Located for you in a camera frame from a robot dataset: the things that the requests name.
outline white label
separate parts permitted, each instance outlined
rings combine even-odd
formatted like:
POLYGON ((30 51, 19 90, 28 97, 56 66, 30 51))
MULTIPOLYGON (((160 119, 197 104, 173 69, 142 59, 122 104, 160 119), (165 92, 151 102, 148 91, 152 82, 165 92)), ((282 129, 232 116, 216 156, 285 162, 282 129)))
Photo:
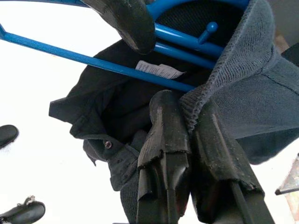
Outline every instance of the white label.
POLYGON ((176 70, 171 66, 165 64, 155 65, 145 61, 139 61, 136 66, 136 70, 144 71, 167 79, 174 79, 184 74, 184 72, 176 70))

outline clothing tag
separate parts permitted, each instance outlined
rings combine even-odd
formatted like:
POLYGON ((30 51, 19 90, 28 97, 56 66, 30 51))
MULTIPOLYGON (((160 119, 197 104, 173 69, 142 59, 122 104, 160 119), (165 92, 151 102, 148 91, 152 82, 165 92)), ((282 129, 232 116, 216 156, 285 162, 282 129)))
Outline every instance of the clothing tag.
POLYGON ((184 72, 176 70, 171 66, 165 64, 155 65, 145 61, 139 61, 136 66, 136 70, 144 71, 167 79, 174 79, 184 74, 184 72))

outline blue coat hanger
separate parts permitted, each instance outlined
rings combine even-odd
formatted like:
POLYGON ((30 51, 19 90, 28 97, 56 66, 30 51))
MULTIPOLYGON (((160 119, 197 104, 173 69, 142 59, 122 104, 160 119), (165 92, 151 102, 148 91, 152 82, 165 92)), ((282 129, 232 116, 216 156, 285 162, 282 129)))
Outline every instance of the blue coat hanger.
MULTIPOLYGON (((78 0, 29 0, 29 1, 50 2, 50 3, 80 6, 80 7, 88 7, 87 5, 85 5, 84 3, 78 0)), ((152 4, 147 5, 147 9, 152 15, 153 19, 156 20, 163 12, 167 11, 168 9, 190 1, 194 1, 194 0, 156 0, 152 4)), ((249 2, 249 0, 217 0, 217 1, 222 1, 222 2, 232 4, 242 10, 245 10, 249 2)), ((217 23, 215 22, 209 23, 206 27, 206 30, 203 32, 203 34, 199 38, 196 38, 184 34, 182 32, 176 31, 174 29, 168 28, 161 24, 155 23, 155 34, 157 37, 159 37, 162 40, 166 40, 181 45, 183 47, 205 53, 214 58, 218 58, 222 53, 223 48, 216 44, 206 42, 209 36, 217 30, 217 27, 218 27, 217 23)), ((85 56, 76 52, 72 52, 42 42, 34 41, 22 36, 11 34, 6 32, 5 29, 1 26, 1 24, 0 24, 0 39, 15 44, 19 44, 25 47, 29 47, 32 49, 40 50, 46 53, 50 53, 56 56, 68 58, 73 61, 85 63, 100 69, 116 72, 133 78, 138 78, 168 88, 172 88, 184 92, 188 92, 195 88, 194 86, 176 82, 174 80, 158 77, 146 72, 138 71, 115 63, 100 60, 90 56, 85 56)), ((191 54, 183 50, 179 50, 175 47, 171 47, 167 44, 163 44, 160 42, 156 43, 154 51, 183 61, 191 62, 193 64, 205 68, 209 68, 209 69, 212 69, 215 65, 214 61, 204 59, 195 54, 191 54)))

